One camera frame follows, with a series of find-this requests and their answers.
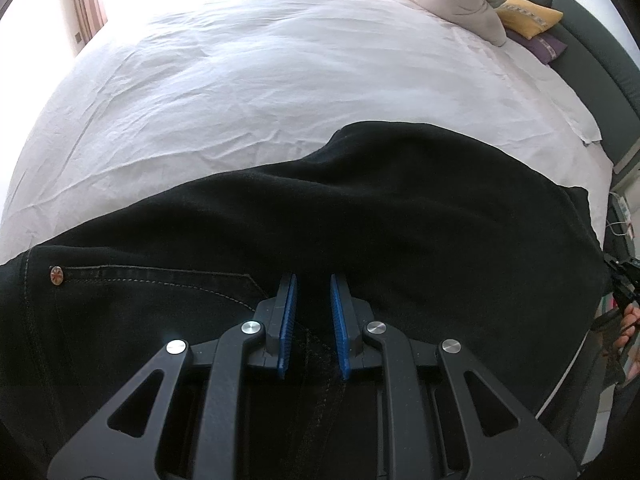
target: purple pillow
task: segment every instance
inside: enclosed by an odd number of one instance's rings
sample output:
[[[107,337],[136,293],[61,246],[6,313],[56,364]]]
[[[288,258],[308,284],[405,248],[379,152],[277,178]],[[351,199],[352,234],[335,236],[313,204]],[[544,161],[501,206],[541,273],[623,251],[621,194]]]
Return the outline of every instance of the purple pillow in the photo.
[[[541,32],[530,40],[510,28],[507,28],[506,32],[507,38],[521,44],[545,65],[560,56],[566,49],[566,45],[562,41],[556,40],[548,32]]]

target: black fabric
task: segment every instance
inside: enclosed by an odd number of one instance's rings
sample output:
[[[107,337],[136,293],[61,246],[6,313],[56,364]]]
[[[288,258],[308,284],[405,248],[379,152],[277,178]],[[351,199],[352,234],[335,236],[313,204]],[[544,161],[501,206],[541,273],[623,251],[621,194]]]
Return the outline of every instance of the black fabric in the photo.
[[[0,478],[29,479],[36,474],[33,464],[0,422]]]
[[[562,386],[538,419],[578,464],[596,421],[606,367],[600,337],[589,332]]]
[[[606,277],[585,190],[436,126],[352,124],[301,160],[183,184],[0,267],[0,419],[44,471],[164,343],[249,319],[283,270],[300,277],[305,364],[297,401],[277,413],[284,451],[264,469],[288,479],[334,478],[345,462],[355,475],[370,459],[342,418],[333,430],[345,411],[358,424],[344,407],[370,406],[370,388],[358,402],[338,379],[331,272],[409,337],[469,346],[534,413]]]
[[[640,392],[636,393],[625,416],[618,422],[620,424],[616,431],[607,431],[602,451],[589,463],[578,480],[636,480],[640,477]]]
[[[634,399],[640,392],[640,375],[637,375],[624,386],[617,385],[613,392],[613,404],[607,423],[607,438],[611,439],[618,434],[622,421],[631,407]]]

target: bed headboard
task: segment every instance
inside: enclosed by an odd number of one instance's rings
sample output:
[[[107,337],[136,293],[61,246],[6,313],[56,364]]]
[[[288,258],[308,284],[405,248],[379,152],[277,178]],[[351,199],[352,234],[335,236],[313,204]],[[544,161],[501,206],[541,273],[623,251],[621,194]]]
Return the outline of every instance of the bed headboard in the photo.
[[[591,111],[613,161],[612,187],[640,164],[640,69],[611,33],[575,0],[530,0],[564,12],[551,28],[568,45],[551,62]]]

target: black jeans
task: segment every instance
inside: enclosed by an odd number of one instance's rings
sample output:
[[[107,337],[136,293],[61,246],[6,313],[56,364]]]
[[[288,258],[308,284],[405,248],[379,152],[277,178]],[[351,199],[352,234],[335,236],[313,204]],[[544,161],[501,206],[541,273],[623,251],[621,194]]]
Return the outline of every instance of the black jeans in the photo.
[[[252,478],[361,478],[375,462],[370,385],[335,363],[332,272],[409,337],[468,345],[532,412],[606,276],[584,190],[436,126],[352,124],[301,160],[183,184],[1,266],[0,420],[42,473],[163,344],[250,319],[283,270],[300,277],[295,364],[258,396],[279,423],[253,430],[276,437]]]

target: stitching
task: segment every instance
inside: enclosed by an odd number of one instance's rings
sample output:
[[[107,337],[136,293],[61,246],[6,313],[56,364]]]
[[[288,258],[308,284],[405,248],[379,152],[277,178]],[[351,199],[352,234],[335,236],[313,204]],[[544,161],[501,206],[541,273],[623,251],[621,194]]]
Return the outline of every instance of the stitching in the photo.
[[[298,425],[300,423],[300,412],[301,412],[301,406],[302,406],[302,397],[303,397],[303,390],[304,390],[304,386],[306,385],[306,380],[308,378],[308,372],[309,372],[309,354],[310,354],[310,349],[309,349],[309,332],[308,330],[305,330],[305,344],[304,344],[304,349],[305,349],[305,363],[303,365],[304,367],[304,373],[302,375],[302,382],[300,384],[300,391],[298,393],[298,398],[296,399],[296,415],[293,418],[291,424],[290,424],[290,428],[291,428],[291,433],[295,434],[296,431],[298,430]],[[289,441],[289,451],[287,452],[287,459],[286,459],[286,471],[291,471],[293,466],[296,465],[296,463],[298,462],[298,453],[300,452],[300,443],[299,442],[295,442],[294,439],[292,438]]]
[[[53,419],[53,423],[54,423],[54,427],[56,430],[56,433],[58,434],[58,441],[59,442],[64,442],[65,440],[67,440],[67,438],[65,437],[66,432],[64,430],[64,423],[63,423],[63,418],[62,418],[62,414],[60,413],[60,408],[57,405],[56,400],[54,399],[54,394],[53,394],[53,387],[49,381],[49,378],[47,376],[47,372],[46,372],[46,361],[45,361],[45,357],[44,357],[44,352],[42,351],[42,346],[40,344],[40,340],[38,338],[38,332],[37,332],[37,328],[36,328],[36,319],[35,319],[35,313],[33,311],[33,307],[30,305],[29,300],[28,300],[28,286],[27,286],[27,280],[28,280],[28,275],[29,275],[29,258],[31,256],[31,251],[32,249],[29,249],[29,251],[27,252],[27,259],[24,263],[24,287],[23,287],[23,294],[24,294],[24,309],[25,309],[25,318],[26,318],[26,322],[27,322],[27,332],[29,335],[29,338],[31,339],[31,347],[33,348],[33,351],[36,353],[35,356],[32,356],[34,358],[34,364],[35,364],[35,368],[36,368],[36,373],[38,374],[38,378],[40,380],[40,383],[43,386],[43,393],[45,398],[47,399],[47,403],[49,404],[49,413]]]
[[[322,400],[316,402],[316,405],[314,406],[314,420],[310,422],[306,427],[306,431],[301,439],[300,447],[302,448],[302,450],[298,448],[296,461],[293,468],[291,468],[289,475],[287,476],[287,480],[300,480],[300,477],[304,472],[305,465],[308,463],[310,455],[312,456],[311,446],[318,438],[317,433],[322,423],[322,418],[324,417],[324,409],[326,408],[326,400],[329,395],[330,389],[331,379],[329,378],[322,388]]]
[[[546,40],[544,38],[540,38],[539,36],[536,37],[536,39],[540,42],[540,44],[546,48],[546,51],[551,55],[551,61],[553,61],[556,57],[558,57],[556,55],[556,51],[554,50],[554,48],[549,45]]]
[[[514,12],[519,12],[520,14],[524,14],[528,18],[531,18],[534,22],[536,22],[540,27],[546,27],[546,21],[537,14],[534,14],[529,9],[524,9],[521,6],[516,6],[513,4],[502,4],[503,9],[512,10]]]
[[[328,360],[328,356],[325,354],[322,354],[320,352],[316,352],[315,350],[312,350],[311,348],[308,349],[308,352],[313,355],[314,357],[321,359],[323,361]]]
[[[344,398],[344,391],[346,390],[347,385],[341,378],[338,378],[338,384],[335,386],[335,398],[332,402],[332,407],[329,411],[329,420],[324,425],[324,441],[322,442],[322,446],[320,448],[320,452],[316,455],[315,462],[318,463],[322,460],[324,456],[324,452],[326,450],[326,444],[329,441],[329,435],[331,434],[331,430],[334,427],[335,421],[338,418],[338,412],[340,411],[340,406],[342,405],[342,400]],[[315,480],[318,478],[318,473],[320,472],[320,468],[314,468],[315,474],[312,479]]]
[[[89,399],[87,397],[86,391],[85,391],[85,387],[80,384],[80,376],[78,375],[78,367],[76,366],[76,362],[74,361],[74,358],[71,354],[71,352],[69,351],[69,345],[68,345],[68,337],[66,336],[66,332],[65,332],[65,326],[62,323],[62,320],[60,318],[60,309],[58,307],[58,291],[54,290],[53,292],[53,304],[56,308],[56,316],[58,318],[58,324],[60,326],[60,332],[62,332],[62,339],[63,339],[63,343],[62,345],[65,348],[65,352],[67,355],[67,358],[69,359],[69,365],[71,368],[71,372],[74,375],[74,378],[76,380],[76,384],[78,385],[78,390],[80,391],[80,395],[82,397],[82,400],[84,400],[84,407],[86,409],[86,413],[88,415],[88,418],[91,418],[92,416],[92,412],[91,409],[89,408]]]
[[[205,274],[208,276],[226,276],[232,278],[248,278],[258,291],[267,298],[267,294],[262,290],[250,274],[239,274],[238,272],[217,272],[215,270],[194,270],[194,269],[166,269],[164,267],[145,267],[145,266],[127,266],[127,265],[97,265],[85,267],[65,266],[69,270],[100,270],[100,269],[141,269],[141,270],[163,270],[166,272],[182,272],[190,274]]]
[[[296,326],[299,326],[302,330],[304,330],[305,332],[308,333],[309,336],[311,336],[314,339],[314,342],[319,344],[321,347],[323,347],[325,350],[327,350],[328,352],[333,352],[335,349],[332,348],[329,345],[325,345],[322,341],[320,341],[319,337],[314,334],[311,329],[309,329],[308,327],[304,326],[302,323],[296,321],[295,322]]]
[[[167,283],[167,282],[155,282],[153,280],[134,280],[132,278],[129,279],[124,279],[124,278],[104,278],[104,279],[92,279],[92,278],[69,278],[67,280],[68,282],[98,282],[98,283],[102,283],[102,282],[137,282],[137,283],[152,283],[154,285],[169,285],[169,286],[180,286],[182,288],[193,288],[195,290],[201,290],[203,292],[210,292],[211,294],[215,294],[217,296],[220,296],[221,298],[225,298],[226,300],[230,300],[233,301],[235,303],[239,303],[242,306],[247,307],[251,312],[255,312],[254,308],[251,308],[249,305],[247,305],[246,303],[243,303],[240,300],[236,300],[236,298],[231,298],[229,296],[226,296],[225,294],[221,294],[220,292],[216,292],[215,290],[209,290],[208,288],[201,288],[200,286],[194,286],[194,285],[183,285],[181,283]]]

